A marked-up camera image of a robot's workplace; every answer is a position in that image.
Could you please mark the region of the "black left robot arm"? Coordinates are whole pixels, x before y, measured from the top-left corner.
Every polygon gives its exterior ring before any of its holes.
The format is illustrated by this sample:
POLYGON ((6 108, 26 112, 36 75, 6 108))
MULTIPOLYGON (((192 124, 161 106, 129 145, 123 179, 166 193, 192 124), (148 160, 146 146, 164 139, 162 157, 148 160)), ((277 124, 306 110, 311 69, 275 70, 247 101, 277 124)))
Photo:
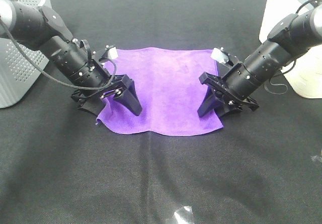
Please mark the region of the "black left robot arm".
POLYGON ((117 58, 114 46, 92 52, 88 41, 77 40, 60 15, 48 6, 32 7, 17 0, 1 0, 1 38, 40 51, 70 81, 75 91, 71 98, 83 111, 98 115, 113 96, 114 101, 138 116, 142 106, 128 75, 109 73, 106 62, 117 58))

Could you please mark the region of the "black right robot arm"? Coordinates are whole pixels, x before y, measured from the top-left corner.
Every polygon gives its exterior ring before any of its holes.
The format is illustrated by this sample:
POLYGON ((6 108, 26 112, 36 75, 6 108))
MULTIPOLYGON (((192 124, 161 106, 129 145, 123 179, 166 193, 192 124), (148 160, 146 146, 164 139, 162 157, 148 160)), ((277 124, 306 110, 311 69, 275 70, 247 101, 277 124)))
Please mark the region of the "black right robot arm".
POLYGON ((277 23, 264 41, 244 61, 214 48, 211 58, 228 68, 221 77, 204 72, 199 81, 207 85, 205 98, 197 110, 203 117, 215 111, 218 117, 237 113, 242 106, 252 111, 259 105, 251 94, 270 80, 276 71, 305 55, 312 47, 321 45, 321 0, 307 0, 300 7, 313 8, 303 14, 289 14, 277 23))

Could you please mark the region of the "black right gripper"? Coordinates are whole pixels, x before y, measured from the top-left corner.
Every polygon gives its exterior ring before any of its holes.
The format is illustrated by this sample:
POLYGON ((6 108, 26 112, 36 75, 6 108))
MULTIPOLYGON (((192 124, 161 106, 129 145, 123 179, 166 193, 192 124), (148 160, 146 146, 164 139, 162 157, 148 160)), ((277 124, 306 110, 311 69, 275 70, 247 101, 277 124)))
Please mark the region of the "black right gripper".
POLYGON ((204 72, 199 76, 199 81, 209 87, 197 110, 199 117, 216 108, 217 116, 240 113, 243 110, 242 105, 248 106, 252 111, 259 108, 257 101, 250 96, 242 100, 237 94, 232 93, 221 77, 204 72))

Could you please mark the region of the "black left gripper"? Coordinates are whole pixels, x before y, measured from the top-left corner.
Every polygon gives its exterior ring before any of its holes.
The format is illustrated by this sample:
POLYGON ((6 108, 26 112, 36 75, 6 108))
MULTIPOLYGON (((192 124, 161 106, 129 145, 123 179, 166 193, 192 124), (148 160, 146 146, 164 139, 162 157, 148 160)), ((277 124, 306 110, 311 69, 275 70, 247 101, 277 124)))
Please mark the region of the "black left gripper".
POLYGON ((100 90, 76 90, 71 98, 78 103, 78 109, 98 116, 105 108, 102 99, 113 96, 113 100, 126 107, 132 114, 139 116, 142 106, 135 90, 135 83, 128 75, 116 75, 100 90))

